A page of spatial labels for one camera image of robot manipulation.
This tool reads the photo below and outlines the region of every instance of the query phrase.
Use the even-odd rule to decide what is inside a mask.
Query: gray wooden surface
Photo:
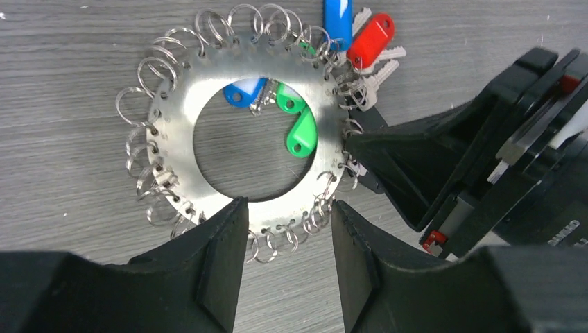
[[[124,263],[166,241],[150,228],[124,169],[129,127],[113,100],[137,85],[144,47],[199,8],[226,14],[235,1],[0,0],[0,250],[71,250]],[[251,1],[260,6],[263,2]],[[322,2],[278,1],[320,24]],[[586,0],[357,0],[390,13],[393,45],[408,57],[380,89],[389,124],[470,99],[532,46],[588,47]],[[141,114],[145,100],[127,103]],[[229,195],[263,198],[295,182],[304,161],[283,136],[292,119],[253,119],[213,99],[196,126],[205,174]],[[225,131],[226,137],[214,133]],[[253,191],[260,185],[260,191]],[[371,222],[415,244],[391,204],[359,188],[347,200]],[[342,332],[329,231],[274,263],[247,265],[236,332]]]

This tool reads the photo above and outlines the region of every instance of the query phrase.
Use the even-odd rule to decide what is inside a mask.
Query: key tag
[[[353,5],[352,0],[325,0],[324,25],[332,40],[338,40],[338,45],[332,45],[333,51],[347,51],[353,42]]]
[[[390,15],[383,12],[372,17],[347,51],[357,69],[368,68],[394,37],[396,28]]]
[[[286,138],[286,147],[295,157],[308,157],[316,148],[318,134],[311,109],[305,107]]]
[[[223,88],[225,99],[237,108],[248,108],[266,84],[267,78],[246,78]]]
[[[298,43],[300,47],[307,49],[313,56],[315,49],[306,42]],[[306,101],[288,85],[279,83],[276,89],[276,104],[285,113],[295,114],[306,107]]]

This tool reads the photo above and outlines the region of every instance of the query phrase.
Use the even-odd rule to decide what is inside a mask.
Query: metal ring plate
[[[251,36],[237,35],[239,43],[221,49],[207,48],[204,58],[198,52],[190,53],[190,66],[178,77],[177,87],[169,92],[170,82],[164,80],[155,95],[151,114],[156,109],[162,113],[153,123],[159,134],[146,131],[147,140],[157,142],[159,154],[149,152],[150,161],[163,158],[164,170],[172,169],[178,176],[178,184],[172,190],[181,198],[170,203],[184,217],[212,216],[231,202],[231,198],[219,193],[204,178],[193,150],[193,133],[198,116],[208,101],[224,86],[244,78],[266,77],[286,83],[304,98],[317,124],[318,144],[309,171],[290,191],[272,200],[249,204],[250,229],[261,234],[262,228],[278,233],[276,225],[301,224],[304,212],[313,207],[328,185],[329,173],[336,181],[329,186],[332,194],[343,174],[338,165],[345,162],[341,137],[341,123],[345,112],[338,109],[333,91],[336,81],[331,76],[325,80],[323,66],[315,68],[303,62],[299,47],[287,51],[280,45],[269,45],[267,36],[253,44]],[[196,214],[183,212],[182,205],[193,203]]]

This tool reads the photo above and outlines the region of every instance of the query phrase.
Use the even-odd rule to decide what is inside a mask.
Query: center hole
[[[250,201],[285,194],[304,177],[314,159],[294,157],[286,136],[298,114],[275,104],[264,105],[255,117],[249,108],[231,106],[222,91],[206,104],[194,128],[193,148],[198,168],[220,193]]]

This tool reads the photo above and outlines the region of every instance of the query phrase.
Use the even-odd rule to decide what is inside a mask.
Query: key fob hole
[[[239,94],[238,92],[235,92],[235,93],[233,94],[233,101],[235,101],[235,102],[240,102],[240,101],[241,101],[241,99],[243,99],[243,96],[241,96],[241,94]]]

